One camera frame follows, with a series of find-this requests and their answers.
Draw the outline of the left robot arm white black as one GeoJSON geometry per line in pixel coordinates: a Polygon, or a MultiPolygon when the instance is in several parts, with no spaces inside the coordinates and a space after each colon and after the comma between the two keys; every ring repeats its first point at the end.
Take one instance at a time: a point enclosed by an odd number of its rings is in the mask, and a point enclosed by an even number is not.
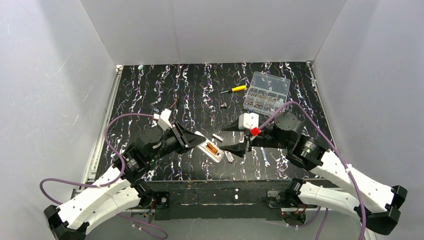
{"type": "Polygon", "coordinates": [[[115,215],[146,204],[160,204],[166,192],[155,193],[143,179],[151,165],[176,152],[184,154],[206,141],[202,135],[184,129],[179,123],[163,130],[146,128],[125,150],[124,161],[114,164],[71,200],[44,211],[48,226],[57,240],[83,240],[99,224],[115,215]]]}

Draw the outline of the white remote control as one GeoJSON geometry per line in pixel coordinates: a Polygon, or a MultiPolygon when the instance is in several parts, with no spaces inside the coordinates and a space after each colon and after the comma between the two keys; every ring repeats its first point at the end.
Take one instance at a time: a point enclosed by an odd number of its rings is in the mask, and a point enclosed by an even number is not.
{"type": "Polygon", "coordinates": [[[210,141],[206,136],[201,132],[195,131],[196,135],[201,136],[204,140],[196,146],[197,149],[202,151],[208,158],[213,160],[216,163],[220,163],[224,157],[224,152],[216,146],[212,141],[210,141]]]}

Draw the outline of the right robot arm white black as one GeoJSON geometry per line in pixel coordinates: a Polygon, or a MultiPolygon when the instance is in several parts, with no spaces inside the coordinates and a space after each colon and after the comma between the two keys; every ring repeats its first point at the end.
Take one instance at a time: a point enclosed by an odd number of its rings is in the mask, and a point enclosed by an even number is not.
{"type": "Polygon", "coordinates": [[[397,226],[400,207],[407,190],[377,182],[353,167],[344,167],[329,147],[313,137],[303,134],[304,124],[291,112],[275,116],[272,127],[265,127],[258,135],[252,132],[259,125],[256,113],[241,114],[238,120],[225,126],[225,131],[243,132],[243,143],[227,145],[223,150],[243,157],[252,147],[285,149],[286,158],[298,168],[321,176],[339,187],[339,190],[314,185],[295,178],[288,188],[271,191],[267,202],[271,208],[286,205],[315,205],[365,220],[367,229],[387,236],[397,226]]]}

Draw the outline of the orange battery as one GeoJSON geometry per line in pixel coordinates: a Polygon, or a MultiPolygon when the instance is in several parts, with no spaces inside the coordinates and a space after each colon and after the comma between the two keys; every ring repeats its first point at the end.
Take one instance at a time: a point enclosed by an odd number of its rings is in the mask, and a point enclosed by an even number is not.
{"type": "Polygon", "coordinates": [[[212,144],[212,143],[207,143],[206,144],[206,148],[208,149],[209,152],[211,152],[211,154],[217,156],[219,154],[219,150],[212,144]]]}

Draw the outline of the remote battery cover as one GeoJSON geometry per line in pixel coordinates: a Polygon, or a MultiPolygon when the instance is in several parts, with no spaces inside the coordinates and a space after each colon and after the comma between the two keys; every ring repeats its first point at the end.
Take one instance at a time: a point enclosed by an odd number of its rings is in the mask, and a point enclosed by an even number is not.
{"type": "Polygon", "coordinates": [[[226,156],[227,161],[229,163],[233,163],[234,162],[233,155],[229,151],[225,151],[224,153],[225,153],[225,156],[226,156]]]}

